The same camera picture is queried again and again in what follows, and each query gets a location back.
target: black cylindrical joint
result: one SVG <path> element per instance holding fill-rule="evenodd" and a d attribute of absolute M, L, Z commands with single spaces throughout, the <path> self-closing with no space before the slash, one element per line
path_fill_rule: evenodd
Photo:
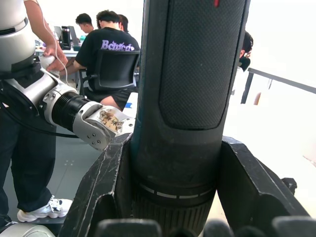
<path fill-rule="evenodd" d="M 63 94 L 55 103 L 52 118 L 54 123 L 73 131 L 73 123 L 79 110 L 88 103 L 89 100 L 74 92 Z"/>
<path fill-rule="evenodd" d="M 207 219 L 249 2 L 145 1 L 133 210 L 164 236 Z"/>

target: red mark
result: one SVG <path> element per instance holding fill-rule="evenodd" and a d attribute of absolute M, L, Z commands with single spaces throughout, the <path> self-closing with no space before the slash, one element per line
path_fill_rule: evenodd
<path fill-rule="evenodd" d="M 218 7 L 219 6 L 219 0 L 214 0 L 214 6 Z"/>

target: black t-shirt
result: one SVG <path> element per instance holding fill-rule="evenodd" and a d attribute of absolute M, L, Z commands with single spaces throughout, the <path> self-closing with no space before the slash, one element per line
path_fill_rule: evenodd
<path fill-rule="evenodd" d="M 113 28 L 92 31 L 85 38 L 77 56 L 76 61 L 87 67 L 87 75 L 94 73 L 99 49 L 134 51 L 140 50 L 139 45 L 130 34 Z"/>

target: robotic arm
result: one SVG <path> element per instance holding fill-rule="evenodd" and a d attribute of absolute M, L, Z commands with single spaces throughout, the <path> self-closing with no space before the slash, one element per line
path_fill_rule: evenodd
<path fill-rule="evenodd" d="M 1 1 L 0 52 L 1 103 L 60 125 L 101 151 L 115 136 L 133 131 L 135 119 L 78 95 L 34 61 L 35 42 L 22 0 Z M 54 58 L 46 60 L 50 64 Z"/>

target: gray floor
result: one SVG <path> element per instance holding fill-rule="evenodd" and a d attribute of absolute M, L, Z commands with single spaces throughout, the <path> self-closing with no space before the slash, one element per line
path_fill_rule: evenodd
<path fill-rule="evenodd" d="M 57 129 L 57 132 L 69 133 L 60 127 Z M 54 173 L 48 185 L 51 193 L 56 198 L 73 199 L 82 177 L 99 155 L 100 152 L 80 139 L 58 137 Z M 9 216 L 13 221 L 17 221 L 17 199 L 10 169 L 6 176 L 4 190 L 9 199 Z M 63 219 L 42 219 L 36 221 L 37 224 L 48 222 L 52 224 L 61 223 Z"/>

